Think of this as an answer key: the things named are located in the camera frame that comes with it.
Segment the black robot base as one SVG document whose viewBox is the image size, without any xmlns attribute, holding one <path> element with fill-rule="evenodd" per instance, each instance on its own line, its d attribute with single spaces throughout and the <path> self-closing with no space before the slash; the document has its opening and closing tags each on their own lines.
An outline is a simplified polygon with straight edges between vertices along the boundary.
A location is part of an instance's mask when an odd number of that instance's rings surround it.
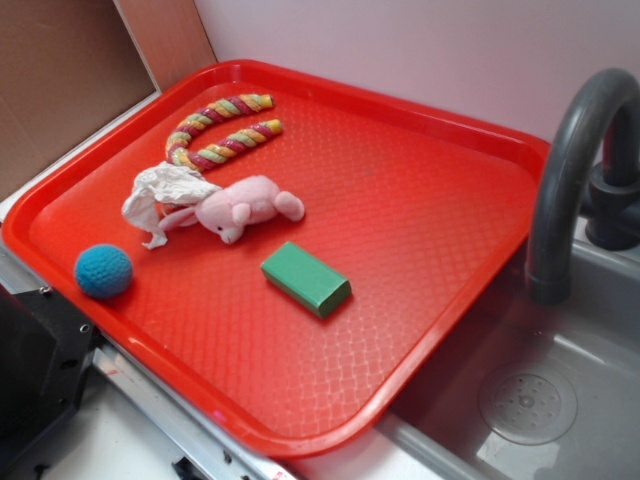
<svg viewBox="0 0 640 480">
<path fill-rule="evenodd" d="M 1 471 L 79 409 L 97 331 L 64 296 L 1 290 Z"/>
</svg>

